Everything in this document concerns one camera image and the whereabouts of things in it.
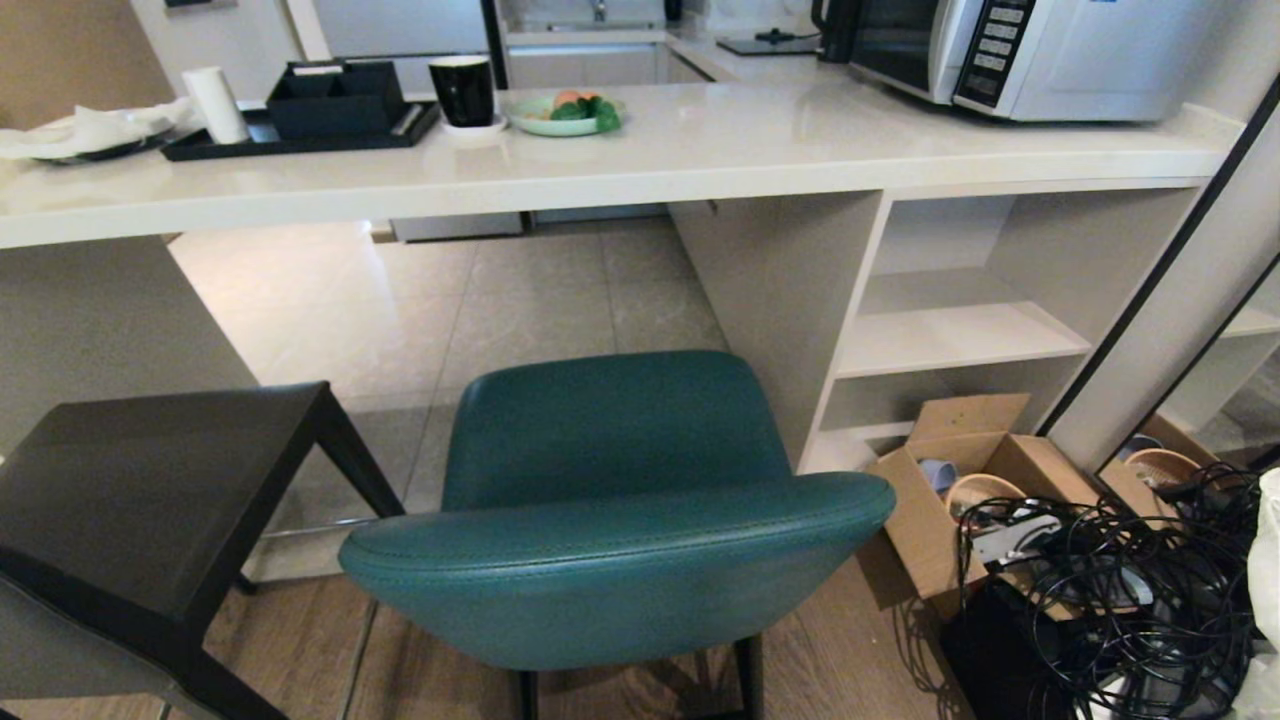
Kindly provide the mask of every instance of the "kitchen counter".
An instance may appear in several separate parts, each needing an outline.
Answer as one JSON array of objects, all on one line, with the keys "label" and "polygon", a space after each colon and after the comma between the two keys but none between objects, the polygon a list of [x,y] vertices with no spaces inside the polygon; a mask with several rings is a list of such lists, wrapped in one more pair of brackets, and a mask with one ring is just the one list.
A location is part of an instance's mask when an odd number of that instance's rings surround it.
[{"label": "kitchen counter", "polygon": [[[714,58],[705,45],[673,42]],[[989,183],[1202,184],[1234,137],[1231,127],[1190,122],[1194,114],[1161,127],[1010,126],[925,106],[842,70],[815,69],[809,59],[763,60],[792,61],[809,63],[820,79],[609,88],[626,104],[626,124],[605,136],[545,138],[512,129],[474,146],[435,128],[411,150],[189,163],[150,151],[72,168],[3,163],[0,247],[876,188],[928,195],[924,188]],[[507,92],[500,101],[538,94]]]}]

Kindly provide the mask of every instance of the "white shelf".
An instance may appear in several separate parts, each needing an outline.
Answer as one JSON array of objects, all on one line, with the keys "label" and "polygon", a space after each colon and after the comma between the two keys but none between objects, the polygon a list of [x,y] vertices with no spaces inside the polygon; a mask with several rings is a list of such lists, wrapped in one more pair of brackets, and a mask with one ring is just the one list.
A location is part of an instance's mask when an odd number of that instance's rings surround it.
[{"label": "white shelf", "polygon": [[852,332],[838,378],[1064,357],[1092,347],[977,268],[873,275]]},{"label": "white shelf", "polygon": [[855,430],[819,432],[800,462],[800,474],[861,470],[874,462],[876,451]]},{"label": "white shelf", "polygon": [[1231,319],[1231,324],[1222,331],[1221,337],[1249,337],[1267,333],[1280,333],[1280,318],[1261,307],[1245,305]]}]

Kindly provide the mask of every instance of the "floor tile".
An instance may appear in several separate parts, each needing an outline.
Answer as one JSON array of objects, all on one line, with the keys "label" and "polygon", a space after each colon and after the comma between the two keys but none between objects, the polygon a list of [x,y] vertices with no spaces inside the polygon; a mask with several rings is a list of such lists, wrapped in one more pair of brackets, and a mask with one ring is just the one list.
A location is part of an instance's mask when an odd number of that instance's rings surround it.
[{"label": "floor tile", "polygon": [[593,224],[590,231],[480,242],[467,292],[536,292],[603,282],[604,259]]},{"label": "floor tile", "polygon": [[216,315],[221,310],[323,301],[352,260],[358,258],[361,247],[358,236],[351,233],[349,241],[330,238],[303,246],[268,242],[265,238],[244,242],[183,236],[169,250],[201,300]]},{"label": "floor tile", "polygon": [[468,295],[439,387],[465,387],[500,368],[613,351],[605,286],[531,295]]},{"label": "floor tile", "polygon": [[308,307],[259,307],[251,310],[219,310],[214,319],[232,341],[257,382],[269,384],[271,366],[284,355],[298,333]]},{"label": "floor tile", "polygon": [[431,401],[431,414],[426,418],[426,432],[417,448],[413,475],[404,495],[408,512],[434,512],[440,509],[444,492],[444,465],[449,457],[449,438],[457,416],[462,388],[436,391]]},{"label": "floor tile", "polygon": [[351,300],[462,295],[477,242],[366,243],[335,281]]},{"label": "floor tile", "polygon": [[[413,395],[404,398],[392,396],[342,401],[356,430],[399,497],[404,496],[410,484],[426,428],[428,398],[425,395]],[[387,407],[387,402],[408,406]],[[268,524],[268,532],[317,528],[339,520],[371,516],[374,511],[316,447],[307,455],[280,500]]]},{"label": "floor tile", "polygon": [[266,379],[326,379],[339,397],[431,392],[461,301],[448,296],[317,305]]},{"label": "floor tile", "polygon": [[600,223],[600,245],[611,283],[694,277],[694,266],[667,218]]},{"label": "floor tile", "polygon": [[698,281],[611,286],[618,352],[727,350]]},{"label": "floor tile", "polygon": [[338,550],[351,528],[262,538],[241,569],[255,583],[338,575]]}]

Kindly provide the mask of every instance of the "chair leg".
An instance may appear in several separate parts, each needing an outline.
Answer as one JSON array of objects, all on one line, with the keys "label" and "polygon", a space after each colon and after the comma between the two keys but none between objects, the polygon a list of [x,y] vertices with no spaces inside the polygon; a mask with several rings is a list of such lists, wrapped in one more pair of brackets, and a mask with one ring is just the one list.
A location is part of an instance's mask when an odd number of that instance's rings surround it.
[{"label": "chair leg", "polygon": [[253,688],[204,652],[192,661],[191,671],[182,678],[182,689],[165,700],[196,717],[289,720]]},{"label": "chair leg", "polygon": [[520,675],[520,720],[538,720],[538,673],[517,671]]},{"label": "chair leg", "polygon": [[764,720],[764,656],[760,635],[733,643],[737,656],[737,683],[742,688],[742,715],[746,720]]},{"label": "chair leg", "polygon": [[356,425],[329,391],[320,398],[316,443],[379,518],[404,514],[404,506],[365,441],[360,439]]}]

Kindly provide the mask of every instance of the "open shelf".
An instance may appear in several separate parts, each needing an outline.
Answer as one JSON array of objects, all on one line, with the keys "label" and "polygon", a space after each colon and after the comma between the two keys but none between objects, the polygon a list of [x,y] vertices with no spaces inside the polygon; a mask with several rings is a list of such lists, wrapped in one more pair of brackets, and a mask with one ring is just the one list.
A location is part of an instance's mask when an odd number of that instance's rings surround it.
[{"label": "open shelf", "polygon": [[872,275],[837,378],[1083,355],[1091,343],[982,268]]}]

